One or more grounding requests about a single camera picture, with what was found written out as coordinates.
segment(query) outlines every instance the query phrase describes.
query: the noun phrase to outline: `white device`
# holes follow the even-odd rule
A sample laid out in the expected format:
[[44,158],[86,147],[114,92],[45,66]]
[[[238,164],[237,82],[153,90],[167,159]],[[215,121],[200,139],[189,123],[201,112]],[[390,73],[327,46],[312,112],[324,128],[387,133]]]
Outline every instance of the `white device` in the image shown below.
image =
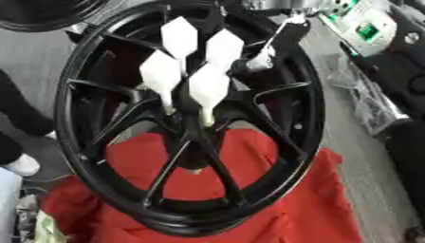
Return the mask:
[[0,167],[0,242],[10,243],[22,177]]
[[143,84],[154,90],[162,99],[165,113],[174,112],[172,91],[181,81],[180,63],[178,60],[156,50],[140,66]]
[[178,17],[161,28],[162,44],[180,62],[186,75],[186,58],[197,50],[197,29],[185,18]]

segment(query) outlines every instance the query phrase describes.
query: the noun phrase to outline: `bolt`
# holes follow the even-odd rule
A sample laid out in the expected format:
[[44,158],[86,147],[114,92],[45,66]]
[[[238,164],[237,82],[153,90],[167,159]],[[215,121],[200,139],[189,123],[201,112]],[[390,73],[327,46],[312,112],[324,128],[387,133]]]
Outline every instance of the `bolt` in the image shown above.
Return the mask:
[[419,39],[420,36],[417,32],[410,32],[404,37],[404,41],[409,45],[415,44]]
[[85,155],[80,155],[80,159],[83,161],[88,161],[88,157]]
[[297,130],[301,130],[301,129],[303,129],[303,125],[301,123],[296,123],[294,125],[294,128],[297,129]]

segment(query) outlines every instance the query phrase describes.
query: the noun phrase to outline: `wheel rim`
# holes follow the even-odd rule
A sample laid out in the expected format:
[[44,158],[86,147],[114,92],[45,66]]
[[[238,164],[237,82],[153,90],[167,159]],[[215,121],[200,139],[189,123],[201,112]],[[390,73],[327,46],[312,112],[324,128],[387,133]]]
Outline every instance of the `wheel rim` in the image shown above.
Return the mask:
[[[198,125],[195,115],[191,112],[177,111],[177,118],[170,119],[161,112],[160,100],[152,92],[135,89],[138,84],[134,82],[123,84],[122,80],[125,79],[122,77],[118,78],[119,84],[103,82],[99,70],[94,71],[96,65],[101,63],[100,60],[104,60],[102,57],[106,55],[105,53],[113,53],[116,63],[125,63],[126,67],[122,72],[130,73],[125,76],[132,76],[132,73],[136,75],[135,67],[139,66],[154,49],[161,48],[157,38],[159,27],[168,19],[180,15],[198,29],[203,29],[206,41],[216,28],[206,23],[213,10],[216,10],[216,7],[209,1],[187,1],[171,6],[163,2],[154,2],[133,7],[112,17],[77,47],[65,67],[58,88],[55,115],[58,139],[76,174],[106,202],[147,227],[166,234],[181,236],[217,234],[244,222],[287,193],[301,179],[322,137],[323,94],[317,74],[300,49],[273,70],[235,75],[233,78],[248,86],[250,91],[241,95],[242,91],[233,90],[217,107],[217,123],[212,129],[204,129]],[[229,13],[226,17],[226,28],[245,38],[247,44],[244,55],[248,57],[259,50],[275,26],[267,19],[248,14]],[[255,82],[259,79],[264,80],[265,77],[270,77],[272,81]],[[93,114],[105,113],[100,107],[110,103],[111,91],[123,97],[128,106],[112,121],[110,121],[112,115],[93,119]],[[97,103],[92,104],[90,111],[94,109],[96,112],[79,110],[84,97],[102,96],[104,92],[107,92],[109,97],[99,98]],[[287,103],[283,99],[289,95],[292,102],[296,100],[301,105],[286,109],[285,112],[279,108],[287,106],[278,105],[274,110],[268,108],[268,102],[271,100]],[[273,114],[272,119],[256,105],[264,101],[267,102],[266,107],[270,114]],[[178,115],[185,122],[173,121],[178,119]],[[158,192],[163,188],[160,179],[157,184],[154,183],[157,186],[151,187],[150,191],[142,191],[125,181],[107,163],[103,163],[102,168],[97,166],[97,161],[104,159],[101,151],[108,142],[140,120],[155,122],[170,135],[172,145],[167,147],[170,158],[173,155],[180,155],[182,150],[190,147],[189,144],[196,143],[204,148],[210,158],[208,165],[219,175],[225,186],[226,198],[201,202],[158,199],[160,197]],[[222,134],[221,132],[231,122],[237,120],[249,121],[259,127],[276,142],[280,152],[278,161],[270,170],[242,190],[238,189],[223,166],[211,140],[211,137],[219,137],[218,135]],[[90,131],[84,131],[82,128],[88,125],[80,124],[87,122],[90,123],[90,128],[86,130]],[[294,128],[295,124],[300,124],[302,128]],[[170,165],[170,171],[177,166],[174,164],[175,160],[170,159],[166,163]]]

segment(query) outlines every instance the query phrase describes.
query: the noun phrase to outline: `person's leg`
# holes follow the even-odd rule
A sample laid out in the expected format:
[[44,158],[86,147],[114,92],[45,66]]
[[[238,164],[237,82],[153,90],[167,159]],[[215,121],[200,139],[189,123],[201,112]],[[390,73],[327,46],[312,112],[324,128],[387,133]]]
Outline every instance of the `person's leg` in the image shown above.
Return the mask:
[[1,69],[0,112],[7,115],[16,128],[31,136],[48,135],[55,139],[53,121],[29,104],[9,75]]
[[22,176],[35,175],[40,170],[40,164],[33,157],[24,154],[22,146],[0,132],[0,166]]

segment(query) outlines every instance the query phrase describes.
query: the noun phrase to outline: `cable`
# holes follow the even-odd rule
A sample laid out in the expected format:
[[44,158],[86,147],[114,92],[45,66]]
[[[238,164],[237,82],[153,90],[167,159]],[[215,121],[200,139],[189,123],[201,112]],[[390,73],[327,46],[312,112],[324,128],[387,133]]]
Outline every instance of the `cable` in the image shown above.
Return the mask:
[[49,183],[49,182],[53,182],[56,180],[60,180],[60,179],[64,179],[64,178],[68,178],[70,176],[72,176],[73,174],[66,174],[63,176],[60,176],[58,178],[51,178],[51,179],[44,179],[44,180],[37,180],[37,179],[29,179],[29,178],[24,178],[24,181],[28,181],[28,182],[34,182],[34,183]]

